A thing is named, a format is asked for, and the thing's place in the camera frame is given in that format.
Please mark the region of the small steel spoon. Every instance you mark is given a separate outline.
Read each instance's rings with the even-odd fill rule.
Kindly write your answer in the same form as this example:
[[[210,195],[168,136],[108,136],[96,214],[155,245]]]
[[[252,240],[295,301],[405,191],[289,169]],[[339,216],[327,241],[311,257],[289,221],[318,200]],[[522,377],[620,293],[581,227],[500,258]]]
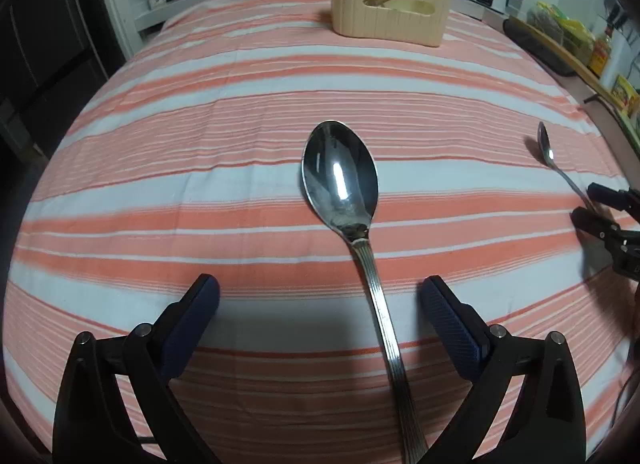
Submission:
[[[573,179],[567,175],[555,162],[554,152],[551,147],[549,135],[546,126],[541,121],[538,124],[537,128],[537,143],[541,153],[542,160],[544,164],[548,166],[550,169],[554,170],[556,173],[564,179],[564,181],[570,186],[570,188],[580,197],[582,202],[585,204],[585,207],[591,211],[595,211],[596,209],[590,202],[588,196],[585,192],[578,187],[578,185],[573,181]]]

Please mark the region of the large steel spoon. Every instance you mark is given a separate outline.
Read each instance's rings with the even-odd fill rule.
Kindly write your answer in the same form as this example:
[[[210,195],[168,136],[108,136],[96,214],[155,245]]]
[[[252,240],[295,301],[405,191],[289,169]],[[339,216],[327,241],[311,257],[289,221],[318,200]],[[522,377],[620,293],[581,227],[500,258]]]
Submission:
[[[402,458],[419,462],[427,452],[399,343],[370,243],[378,205],[378,172],[366,144],[345,124],[323,121],[311,131],[302,158],[302,182],[309,205],[344,239],[367,284],[376,330],[395,403]]]

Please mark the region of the sauce bottle red label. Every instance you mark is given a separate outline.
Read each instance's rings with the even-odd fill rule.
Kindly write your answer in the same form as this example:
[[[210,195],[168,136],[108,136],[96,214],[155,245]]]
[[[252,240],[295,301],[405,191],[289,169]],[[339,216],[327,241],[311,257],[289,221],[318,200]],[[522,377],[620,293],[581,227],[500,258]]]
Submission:
[[[597,39],[594,42],[588,68],[597,78],[602,76],[606,63],[608,63],[608,58],[611,55],[613,32],[614,28],[612,24],[607,23],[605,30],[597,36]]]

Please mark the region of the wooden cutting board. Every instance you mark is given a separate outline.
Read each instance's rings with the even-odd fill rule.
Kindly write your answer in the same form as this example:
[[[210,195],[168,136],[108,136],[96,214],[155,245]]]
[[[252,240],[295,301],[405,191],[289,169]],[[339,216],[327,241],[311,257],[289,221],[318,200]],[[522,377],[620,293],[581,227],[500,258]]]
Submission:
[[[572,68],[576,74],[590,86],[590,88],[600,95],[603,100],[610,103],[616,110],[623,112],[624,106],[614,98],[610,91],[606,90],[600,83],[600,80],[596,75],[591,72],[577,57],[564,49],[558,42],[548,37],[543,32],[539,31],[528,23],[519,20],[516,17],[510,16],[506,22],[510,22],[516,28],[521,31],[527,32],[529,36],[532,36],[543,46],[546,46],[553,54],[559,57],[568,67]]]

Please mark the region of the striped orange white tablecloth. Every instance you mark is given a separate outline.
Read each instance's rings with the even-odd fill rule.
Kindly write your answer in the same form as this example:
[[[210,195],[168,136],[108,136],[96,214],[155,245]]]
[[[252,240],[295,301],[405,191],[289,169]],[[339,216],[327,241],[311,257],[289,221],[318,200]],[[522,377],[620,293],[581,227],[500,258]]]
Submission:
[[[227,463],[397,463],[397,424],[352,254],[309,207],[321,121],[367,144],[371,242],[422,429],[469,386],[418,302],[440,275],[487,322],[565,335],[587,444],[628,374],[634,284],[577,234],[576,184],[628,182],[582,106],[501,32],[451,12],[435,49],[349,39],[330,0],[207,0],[172,18],[80,112],[38,183],[6,285],[11,399],[45,446],[76,335],[151,322],[202,273],[217,314],[171,384]]]

